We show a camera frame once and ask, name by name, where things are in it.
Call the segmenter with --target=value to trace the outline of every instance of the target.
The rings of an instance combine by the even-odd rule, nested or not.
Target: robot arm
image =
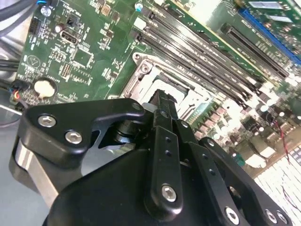
[[[35,106],[22,116],[10,170],[40,193],[47,226],[292,226],[286,213],[208,137],[197,141],[175,100]],[[82,176],[95,145],[132,150]]]

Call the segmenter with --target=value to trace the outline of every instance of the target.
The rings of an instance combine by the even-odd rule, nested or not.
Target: motherboard
[[[46,2],[17,72],[29,105],[142,104],[160,89],[198,139],[210,136],[233,156],[247,142],[263,156],[243,156],[256,168],[284,153],[265,145],[281,142],[279,128],[289,136],[300,127],[301,22],[292,0]]]

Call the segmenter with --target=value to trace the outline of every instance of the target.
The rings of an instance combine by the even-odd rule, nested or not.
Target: blue expansion slot
[[[239,9],[239,14],[249,22],[253,27],[260,31],[266,38],[268,38],[281,52],[283,52],[291,61],[301,65],[301,60],[286,48],[270,31],[268,31],[260,22],[258,22],[247,9]]]

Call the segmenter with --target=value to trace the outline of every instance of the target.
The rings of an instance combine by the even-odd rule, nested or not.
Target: hdmi port
[[[62,39],[64,39],[65,41],[75,45],[77,44],[77,38],[75,38],[74,36],[70,35],[69,33],[62,31],[61,33],[61,37]]]

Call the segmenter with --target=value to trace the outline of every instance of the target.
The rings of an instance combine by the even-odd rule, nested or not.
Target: chip
[[[108,16],[110,14],[110,12],[111,12],[111,7],[108,5],[104,5],[101,13],[105,16]]]

